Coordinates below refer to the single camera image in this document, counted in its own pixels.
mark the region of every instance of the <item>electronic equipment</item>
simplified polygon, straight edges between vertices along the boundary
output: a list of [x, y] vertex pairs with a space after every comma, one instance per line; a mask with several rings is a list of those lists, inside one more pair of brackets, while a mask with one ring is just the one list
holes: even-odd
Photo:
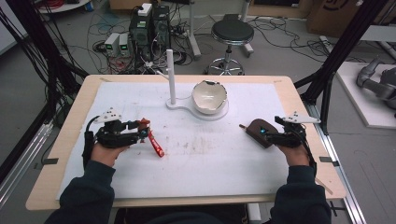
[[153, 11], [155, 40], [161, 49], [171, 48], [169, 6], [157, 6]]
[[153, 60], [151, 45], [155, 35], [151, 17], [152, 10], [148, 12], [147, 16], [139, 16], [138, 14], [132, 16], [129, 31], [134, 48], [135, 64]]
[[120, 34], [120, 54], [121, 57], [131, 57], [131, 41], [129, 34]]
[[106, 40], [105, 47], [109, 57], [117, 57], [120, 53], [120, 34], [113, 33]]

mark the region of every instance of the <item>white stand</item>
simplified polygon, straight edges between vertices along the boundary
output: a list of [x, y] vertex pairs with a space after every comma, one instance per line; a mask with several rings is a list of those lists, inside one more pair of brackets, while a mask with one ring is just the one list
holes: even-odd
[[[247, 21], [249, 4], [250, 4], [250, 0], [245, 0], [244, 6], [242, 8], [241, 21]], [[244, 48], [245, 51], [247, 52], [247, 56], [250, 57], [250, 54], [254, 52], [253, 48], [250, 46], [250, 43], [244, 45]]]
[[207, 115], [199, 112], [194, 108], [192, 103], [191, 96], [184, 99], [176, 98], [176, 90], [175, 90], [175, 68], [173, 61], [173, 51], [171, 49], [166, 50], [166, 59], [168, 68], [166, 71], [168, 72], [168, 80], [169, 80], [169, 90], [171, 98], [166, 101], [166, 106], [171, 110], [176, 109], [184, 109], [192, 113], [196, 118], [206, 121], [213, 121], [223, 118], [228, 112], [228, 101], [225, 102], [225, 106], [221, 109], [221, 111], [217, 114]]
[[194, 4], [195, 2], [190, 0], [190, 30], [187, 31], [187, 35], [189, 37], [190, 46], [194, 54], [194, 60], [197, 60], [201, 58], [201, 51], [199, 50], [197, 40], [195, 39], [194, 35]]

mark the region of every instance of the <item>black stool seat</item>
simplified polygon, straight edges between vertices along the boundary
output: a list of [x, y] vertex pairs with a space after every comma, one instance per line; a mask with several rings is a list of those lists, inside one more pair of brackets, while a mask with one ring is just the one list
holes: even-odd
[[215, 39], [230, 45], [245, 45], [254, 36], [253, 28], [240, 20], [217, 21], [212, 27]]

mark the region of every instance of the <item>red tool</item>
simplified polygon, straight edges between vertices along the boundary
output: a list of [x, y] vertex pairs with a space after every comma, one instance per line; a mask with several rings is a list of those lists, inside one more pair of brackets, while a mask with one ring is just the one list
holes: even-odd
[[155, 152], [157, 152], [158, 156], [163, 157], [165, 155], [165, 153], [163, 152], [163, 149], [157, 143], [157, 141], [155, 141], [154, 136], [152, 135], [152, 131], [148, 132], [148, 139], [149, 139], [150, 143], [152, 144], [152, 146], [154, 147]]

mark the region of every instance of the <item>white pole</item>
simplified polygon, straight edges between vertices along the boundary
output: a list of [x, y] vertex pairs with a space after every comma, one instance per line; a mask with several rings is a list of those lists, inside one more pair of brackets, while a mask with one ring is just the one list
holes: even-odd
[[169, 76], [169, 89], [171, 92], [171, 105], [176, 104], [176, 94], [175, 94], [175, 69], [174, 69], [174, 61], [173, 61], [173, 51], [171, 49], [166, 50], [166, 61], [168, 64], [168, 68], [166, 71]]

